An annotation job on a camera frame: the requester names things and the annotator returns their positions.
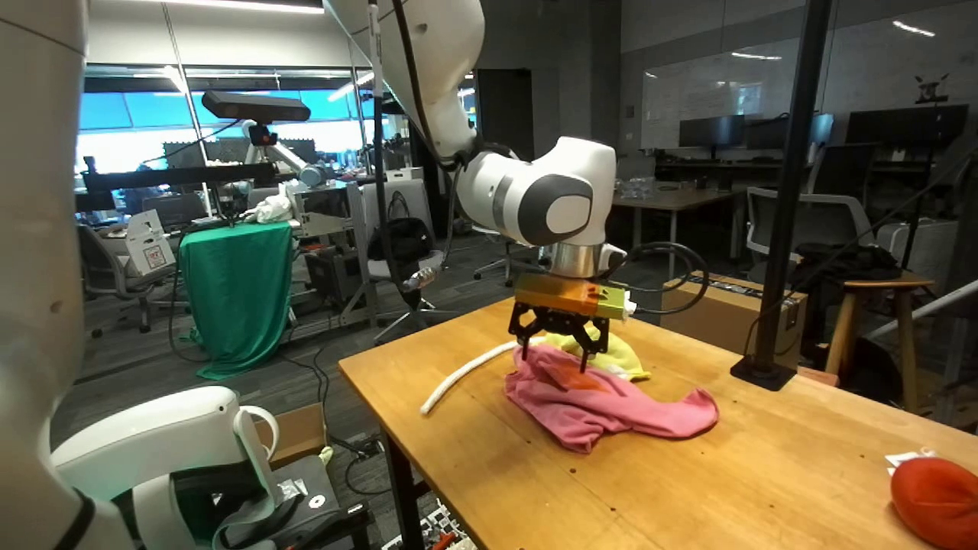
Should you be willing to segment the yellow-topped black gripper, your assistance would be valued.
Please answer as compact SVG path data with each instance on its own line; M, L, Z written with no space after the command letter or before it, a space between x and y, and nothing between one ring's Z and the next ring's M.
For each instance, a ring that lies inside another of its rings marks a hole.
M525 360L534 332L567 332L581 344L581 374L609 348L609 330L635 310L626 287L559 277L519 276L513 280L513 307L509 332L518 340L518 353Z

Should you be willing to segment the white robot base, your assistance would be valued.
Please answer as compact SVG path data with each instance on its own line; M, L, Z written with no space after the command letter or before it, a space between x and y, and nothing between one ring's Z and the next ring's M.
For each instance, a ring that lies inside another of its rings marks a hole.
M56 473L121 508L145 550L239 550L293 503L272 480L279 421L222 385L114 412L52 452Z

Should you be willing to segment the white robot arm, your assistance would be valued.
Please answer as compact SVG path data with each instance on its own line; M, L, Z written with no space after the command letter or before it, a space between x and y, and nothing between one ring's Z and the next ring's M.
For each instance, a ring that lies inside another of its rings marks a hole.
M466 124L480 0L325 0L376 79L460 167L466 215L519 243L606 243L615 150L563 138L518 162ZM87 0L0 0L0 550L217 543L279 514L270 452L219 385L132 405L64 446L49 425L87 348L73 206Z

